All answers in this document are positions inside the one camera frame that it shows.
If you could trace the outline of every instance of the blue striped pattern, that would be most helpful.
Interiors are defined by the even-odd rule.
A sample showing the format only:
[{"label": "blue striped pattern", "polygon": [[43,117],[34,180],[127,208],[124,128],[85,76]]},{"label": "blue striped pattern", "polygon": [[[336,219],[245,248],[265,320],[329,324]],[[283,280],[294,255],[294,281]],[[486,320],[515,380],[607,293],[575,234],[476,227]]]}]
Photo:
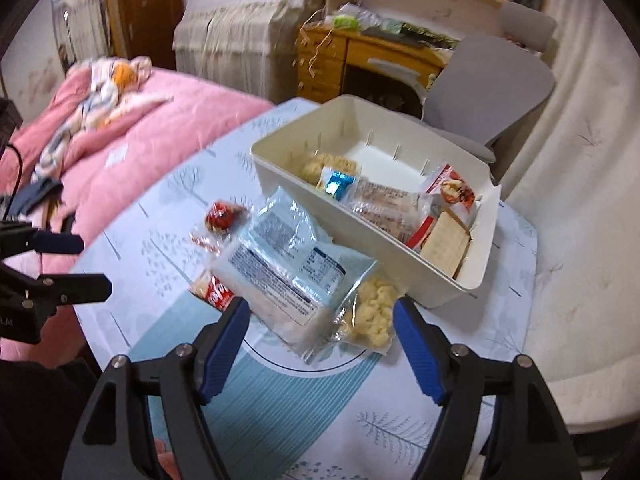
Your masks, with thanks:
[{"label": "blue striped pattern", "polygon": [[[190,294],[178,300],[130,352],[140,360],[193,340],[220,316]],[[379,356],[340,374],[300,378],[262,366],[240,350],[225,389],[204,407],[231,478],[275,480],[329,427],[365,381]],[[159,399],[151,399],[154,433],[168,442]]]}]

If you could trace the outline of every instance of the light blue snack package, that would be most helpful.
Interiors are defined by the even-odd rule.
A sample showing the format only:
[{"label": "light blue snack package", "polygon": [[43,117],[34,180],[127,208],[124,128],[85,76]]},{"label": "light blue snack package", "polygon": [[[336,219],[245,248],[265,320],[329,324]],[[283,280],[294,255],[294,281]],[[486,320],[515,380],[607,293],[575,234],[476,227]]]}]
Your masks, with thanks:
[{"label": "light blue snack package", "polygon": [[281,187],[215,259],[212,272],[300,356],[324,340],[373,258],[335,245]]}]

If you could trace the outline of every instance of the black cable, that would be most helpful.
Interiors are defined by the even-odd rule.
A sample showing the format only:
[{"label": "black cable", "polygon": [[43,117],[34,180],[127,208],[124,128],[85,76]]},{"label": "black cable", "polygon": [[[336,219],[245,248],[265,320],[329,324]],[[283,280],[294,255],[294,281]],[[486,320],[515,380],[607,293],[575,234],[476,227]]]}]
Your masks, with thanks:
[{"label": "black cable", "polygon": [[11,198],[9,199],[9,203],[6,206],[6,209],[4,210],[4,216],[2,217],[3,222],[6,220],[6,217],[9,215],[9,209],[11,209],[11,206],[14,203],[15,194],[18,193],[18,188],[20,187],[20,181],[22,180],[22,156],[20,155],[20,152],[14,145],[8,144],[7,147],[10,150],[12,150],[15,153],[15,155],[17,155],[18,157],[18,180],[15,181],[14,192],[11,193]]}]

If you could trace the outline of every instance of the metal screw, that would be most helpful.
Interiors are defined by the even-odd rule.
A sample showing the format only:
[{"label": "metal screw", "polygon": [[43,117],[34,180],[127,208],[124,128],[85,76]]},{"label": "metal screw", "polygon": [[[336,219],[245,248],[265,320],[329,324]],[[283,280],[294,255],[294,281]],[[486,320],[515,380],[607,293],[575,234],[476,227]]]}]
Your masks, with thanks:
[{"label": "metal screw", "polygon": [[191,352],[193,352],[193,346],[191,346],[189,343],[178,345],[175,348],[175,353],[178,354],[178,357],[185,357],[189,355]]},{"label": "metal screw", "polygon": [[451,346],[451,352],[456,357],[464,357],[469,355],[469,347],[460,343]]},{"label": "metal screw", "polygon": [[531,368],[533,366],[533,361],[531,360],[531,357],[524,354],[516,357],[516,362],[523,368]]},{"label": "metal screw", "polygon": [[116,355],[116,357],[111,360],[111,366],[114,368],[122,368],[128,361],[129,358],[126,355]]}]

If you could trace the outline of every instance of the wooden door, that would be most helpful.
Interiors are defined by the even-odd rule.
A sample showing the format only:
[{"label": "wooden door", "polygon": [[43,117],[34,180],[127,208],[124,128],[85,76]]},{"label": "wooden door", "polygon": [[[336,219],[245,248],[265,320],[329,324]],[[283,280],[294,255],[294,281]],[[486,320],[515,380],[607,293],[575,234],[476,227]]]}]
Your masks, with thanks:
[{"label": "wooden door", "polygon": [[149,56],[154,66],[175,70],[172,45],[182,0],[118,0],[118,7],[130,56]]}]

